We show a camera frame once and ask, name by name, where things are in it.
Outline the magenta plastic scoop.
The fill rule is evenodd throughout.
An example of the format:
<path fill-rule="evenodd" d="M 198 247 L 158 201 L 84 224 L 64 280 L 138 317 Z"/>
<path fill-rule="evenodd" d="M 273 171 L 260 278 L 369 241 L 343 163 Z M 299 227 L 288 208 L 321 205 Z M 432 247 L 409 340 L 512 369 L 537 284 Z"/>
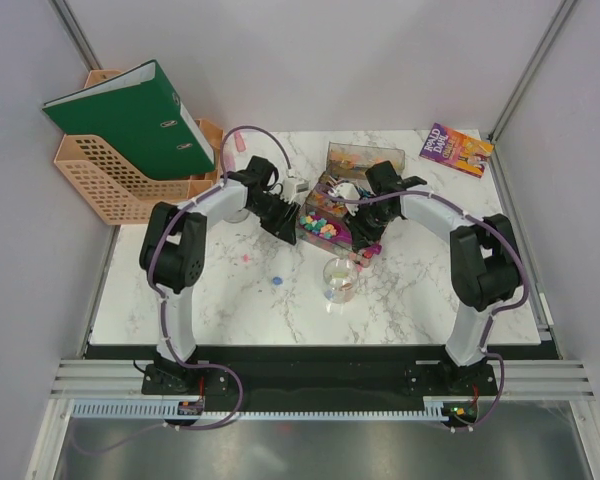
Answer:
<path fill-rule="evenodd" d="M 338 257 L 351 260 L 363 268 L 369 267 L 371 261 L 382 252 L 380 244 L 354 250 L 351 234 L 341 223 L 331 222 L 316 215 L 307 215 L 305 220 L 308 220 L 304 225 L 307 241 Z"/>

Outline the clear bin translucent star candies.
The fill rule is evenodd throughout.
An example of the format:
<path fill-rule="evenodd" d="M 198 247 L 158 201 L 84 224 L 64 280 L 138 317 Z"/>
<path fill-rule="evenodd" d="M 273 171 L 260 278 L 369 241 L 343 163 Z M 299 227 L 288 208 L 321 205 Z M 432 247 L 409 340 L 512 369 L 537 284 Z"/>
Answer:
<path fill-rule="evenodd" d="M 305 200 L 305 211 L 310 215 L 331 216 L 343 218 L 348 210 L 341 202 L 329 200 L 320 191 L 312 190 Z"/>

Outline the clear bin lollipops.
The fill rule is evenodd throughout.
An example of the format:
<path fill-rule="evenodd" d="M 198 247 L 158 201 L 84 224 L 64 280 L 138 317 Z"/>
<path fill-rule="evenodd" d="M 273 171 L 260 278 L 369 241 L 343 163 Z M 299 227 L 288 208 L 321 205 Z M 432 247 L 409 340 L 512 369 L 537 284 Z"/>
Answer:
<path fill-rule="evenodd" d="M 339 177 L 327 171 L 321 174 L 314 190 L 318 194 L 347 200 L 362 200 L 373 195 L 366 180 Z"/>

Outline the clear bin popsicle candies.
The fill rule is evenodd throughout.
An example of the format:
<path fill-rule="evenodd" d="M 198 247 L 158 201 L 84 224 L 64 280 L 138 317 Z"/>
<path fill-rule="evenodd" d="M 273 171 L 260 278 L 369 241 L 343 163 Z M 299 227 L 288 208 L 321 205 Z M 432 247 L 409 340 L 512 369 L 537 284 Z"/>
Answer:
<path fill-rule="evenodd" d="M 398 173 L 402 173 L 405 168 L 406 154 L 403 150 L 395 148 L 330 142 L 327 150 L 326 169 L 364 174 L 375 164 L 385 161 L 389 161 Z"/>

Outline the clear bin opaque star candies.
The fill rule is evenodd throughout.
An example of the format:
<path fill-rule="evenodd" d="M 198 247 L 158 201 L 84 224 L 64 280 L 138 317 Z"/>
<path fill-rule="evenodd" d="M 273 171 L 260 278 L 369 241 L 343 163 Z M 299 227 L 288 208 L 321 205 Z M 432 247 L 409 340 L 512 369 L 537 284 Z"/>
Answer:
<path fill-rule="evenodd" d="M 305 212 L 299 214 L 297 227 L 305 240 L 323 249 L 352 246 L 351 234 L 342 222 Z"/>

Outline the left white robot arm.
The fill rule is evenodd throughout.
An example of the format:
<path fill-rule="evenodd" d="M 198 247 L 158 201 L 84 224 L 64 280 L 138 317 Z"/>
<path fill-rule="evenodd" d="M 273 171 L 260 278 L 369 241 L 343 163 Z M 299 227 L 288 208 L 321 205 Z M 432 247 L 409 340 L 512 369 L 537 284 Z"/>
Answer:
<path fill-rule="evenodd" d="M 290 245 L 297 241 L 298 197 L 308 191 L 308 183 L 288 176 L 275 187 L 270 181 L 277 178 L 271 162 L 254 156 L 245 169 L 230 172 L 210 190 L 178 205 L 153 207 L 139 264 L 158 299 L 157 353 L 171 362 L 164 379 L 178 393 L 191 392 L 200 378 L 198 367 L 187 360 L 197 347 L 192 297 L 205 265 L 208 231 L 245 211 L 274 237 Z"/>

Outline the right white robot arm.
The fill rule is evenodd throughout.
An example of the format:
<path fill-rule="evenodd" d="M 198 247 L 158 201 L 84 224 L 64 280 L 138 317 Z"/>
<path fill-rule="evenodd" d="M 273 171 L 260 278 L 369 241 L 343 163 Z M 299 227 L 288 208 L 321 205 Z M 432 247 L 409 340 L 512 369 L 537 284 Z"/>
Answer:
<path fill-rule="evenodd" d="M 365 176 L 370 197 L 360 197 L 354 187 L 333 189 L 346 199 L 353 250 L 379 242 L 398 218 L 420 224 L 449 246 L 451 284 L 460 304 L 445 345 L 450 361 L 438 368 L 437 377 L 445 391 L 461 393 L 474 381 L 471 365 L 486 356 L 494 316 L 518 308 L 528 297 L 528 276 L 511 222 L 502 214 L 478 219 L 433 192 L 423 179 L 400 177 L 388 161 Z"/>

